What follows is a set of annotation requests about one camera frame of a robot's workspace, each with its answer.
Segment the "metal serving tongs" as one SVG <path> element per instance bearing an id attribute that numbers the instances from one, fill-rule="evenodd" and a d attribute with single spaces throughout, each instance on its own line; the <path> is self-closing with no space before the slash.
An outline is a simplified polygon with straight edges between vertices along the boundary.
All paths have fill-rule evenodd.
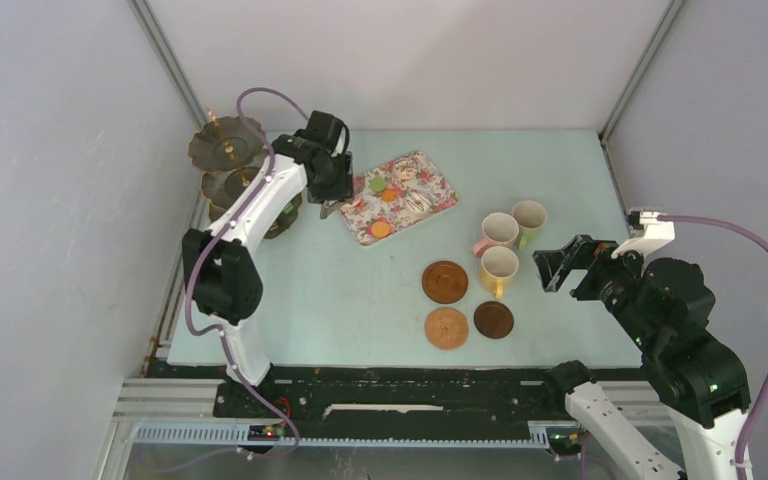
<path id="1" fill-rule="evenodd" d="M 331 214 L 339 211 L 342 207 L 344 207 L 347 202 L 348 199 L 323 201 L 320 205 L 319 218 L 321 220 L 327 219 Z"/>

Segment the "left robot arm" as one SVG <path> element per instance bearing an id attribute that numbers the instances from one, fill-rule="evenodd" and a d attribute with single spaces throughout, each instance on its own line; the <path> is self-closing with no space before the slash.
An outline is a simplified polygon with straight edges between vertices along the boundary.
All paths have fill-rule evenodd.
<path id="1" fill-rule="evenodd" d="M 312 112 L 305 128 L 268 144 L 268 159 L 229 211 L 182 239 L 186 299 L 209 318 L 198 329 L 187 310 L 185 323 L 194 336 L 218 333 L 228 374 L 243 383 L 237 402 L 252 416 L 268 414 L 276 403 L 275 388 L 263 381 L 271 363 L 252 318 L 264 294 L 256 250 L 295 197 L 305 194 L 322 218 L 354 198 L 349 142 L 342 120 Z"/>

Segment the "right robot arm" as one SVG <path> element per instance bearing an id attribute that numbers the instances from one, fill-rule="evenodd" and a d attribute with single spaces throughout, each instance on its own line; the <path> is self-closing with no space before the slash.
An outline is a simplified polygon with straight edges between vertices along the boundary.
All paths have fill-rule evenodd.
<path id="1" fill-rule="evenodd" d="M 715 295 L 701 268 L 672 258 L 645 263 L 640 251 L 588 235 L 532 258 L 546 292 L 558 291 L 571 271 L 585 271 L 571 296 L 603 304 L 639 349 L 641 371 L 667 408 L 684 463 L 655 448 L 578 360 L 545 373 L 545 411 L 571 416 L 634 479 L 745 477 L 737 456 L 747 450 L 737 439 L 748 417 L 748 380 L 737 355 L 707 330 Z"/>

